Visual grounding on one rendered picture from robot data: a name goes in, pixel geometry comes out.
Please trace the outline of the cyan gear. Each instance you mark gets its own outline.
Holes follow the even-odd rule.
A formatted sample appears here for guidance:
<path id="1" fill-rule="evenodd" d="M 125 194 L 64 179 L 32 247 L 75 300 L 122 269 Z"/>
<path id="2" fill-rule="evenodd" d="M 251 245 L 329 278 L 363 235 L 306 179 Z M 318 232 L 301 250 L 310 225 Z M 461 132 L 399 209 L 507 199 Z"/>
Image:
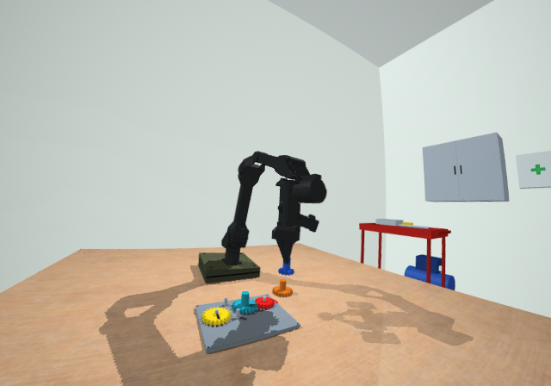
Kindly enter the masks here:
<path id="1" fill-rule="evenodd" d="M 234 302 L 232 304 L 232 308 L 233 308 L 233 311 L 235 310 L 235 313 L 236 313 L 236 310 L 239 308 L 240 313 L 251 314 L 251 312 L 254 312 L 257 310 L 257 303 L 250 299 L 248 291 L 243 291 L 241 295 L 241 300 L 239 299 L 236 302 Z"/>

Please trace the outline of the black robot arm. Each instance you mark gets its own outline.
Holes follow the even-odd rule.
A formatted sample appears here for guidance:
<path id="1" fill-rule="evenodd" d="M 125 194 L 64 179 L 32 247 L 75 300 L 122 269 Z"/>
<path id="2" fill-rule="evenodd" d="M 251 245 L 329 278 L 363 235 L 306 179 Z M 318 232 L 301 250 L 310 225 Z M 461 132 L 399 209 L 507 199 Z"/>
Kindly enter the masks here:
<path id="1" fill-rule="evenodd" d="M 255 165 L 255 163 L 261 165 Z M 226 265 L 241 265 L 239 260 L 240 247 L 246 247 L 248 233 L 246 218 L 251 201 L 251 193 L 260 176 L 265 171 L 265 166 L 275 169 L 281 178 L 275 185 L 280 186 L 279 202 L 292 203 L 322 203 L 326 197 L 325 183 L 319 174 L 310 174 L 303 159 L 297 159 L 288 155 L 278 157 L 267 153 L 254 152 L 250 157 L 245 158 L 238 166 L 238 180 L 240 188 L 234 214 L 234 221 L 230 224 L 221 244 L 226 249 L 226 256 L 222 261 Z M 293 179 L 293 180 L 287 180 Z M 316 216 L 297 215 L 295 226 L 308 228 L 316 232 L 319 224 Z"/>

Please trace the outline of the yellow gear with black stripe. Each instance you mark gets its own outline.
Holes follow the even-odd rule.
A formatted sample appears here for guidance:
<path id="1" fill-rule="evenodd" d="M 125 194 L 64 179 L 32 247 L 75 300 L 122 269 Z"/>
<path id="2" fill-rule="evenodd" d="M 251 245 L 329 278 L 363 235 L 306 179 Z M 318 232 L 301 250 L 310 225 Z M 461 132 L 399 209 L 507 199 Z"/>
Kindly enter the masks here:
<path id="1" fill-rule="evenodd" d="M 219 310 L 218 314 L 215 314 L 215 309 Z M 207 324 L 217 326 L 222 323 L 225 324 L 225 322 L 229 321 L 231 318 L 231 312 L 229 312 L 229 309 L 226 310 L 226 308 L 210 308 L 210 310 L 204 311 L 204 314 L 202 315 L 201 320 Z"/>

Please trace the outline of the red gear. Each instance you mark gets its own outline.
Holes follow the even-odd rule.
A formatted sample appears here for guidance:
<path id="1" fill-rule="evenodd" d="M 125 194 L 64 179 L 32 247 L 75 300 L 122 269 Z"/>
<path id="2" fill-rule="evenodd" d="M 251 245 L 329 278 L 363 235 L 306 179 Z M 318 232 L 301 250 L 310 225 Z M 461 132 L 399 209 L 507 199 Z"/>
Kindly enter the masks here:
<path id="1" fill-rule="evenodd" d="M 263 300 L 263 297 L 258 297 L 255 302 L 257 303 L 258 308 L 271 308 L 274 307 L 274 300 L 271 300 L 271 298 L 267 297 L 267 301 Z"/>

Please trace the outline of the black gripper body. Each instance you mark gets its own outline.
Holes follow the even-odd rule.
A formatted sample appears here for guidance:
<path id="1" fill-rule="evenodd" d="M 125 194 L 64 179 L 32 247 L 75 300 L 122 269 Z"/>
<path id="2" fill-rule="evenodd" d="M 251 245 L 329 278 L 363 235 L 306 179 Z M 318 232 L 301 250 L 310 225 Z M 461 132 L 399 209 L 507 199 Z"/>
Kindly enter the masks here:
<path id="1" fill-rule="evenodd" d="M 300 240 L 300 224 L 295 226 L 295 218 L 300 214 L 300 203 L 279 202 L 277 227 L 272 229 L 275 240 Z"/>

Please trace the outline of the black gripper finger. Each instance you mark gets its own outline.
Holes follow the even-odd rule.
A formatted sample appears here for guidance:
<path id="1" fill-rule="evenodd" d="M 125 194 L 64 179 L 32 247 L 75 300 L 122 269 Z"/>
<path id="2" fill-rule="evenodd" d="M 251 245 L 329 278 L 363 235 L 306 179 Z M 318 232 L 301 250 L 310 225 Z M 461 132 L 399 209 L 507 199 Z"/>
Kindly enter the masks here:
<path id="1" fill-rule="evenodd" d="M 296 240 L 276 240 L 276 242 L 282 254 L 284 264 L 288 265 L 290 261 L 291 253 L 293 250 L 293 246 L 297 241 Z"/>

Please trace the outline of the orange gear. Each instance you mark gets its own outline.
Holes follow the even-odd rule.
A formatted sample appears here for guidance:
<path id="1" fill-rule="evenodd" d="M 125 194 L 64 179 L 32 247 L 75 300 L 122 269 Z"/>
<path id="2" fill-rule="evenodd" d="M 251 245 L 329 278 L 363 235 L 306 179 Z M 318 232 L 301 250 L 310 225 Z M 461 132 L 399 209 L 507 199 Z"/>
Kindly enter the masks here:
<path id="1" fill-rule="evenodd" d="M 286 279 L 281 279 L 280 280 L 280 286 L 275 286 L 273 289 L 272 289 L 272 293 L 274 293 L 274 295 L 276 296 L 281 296 L 281 297 L 288 297 L 288 296 L 291 296 L 293 294 L 293 291 L 291 290 L 291 288 L 287 287 L 287 280 Z"/>

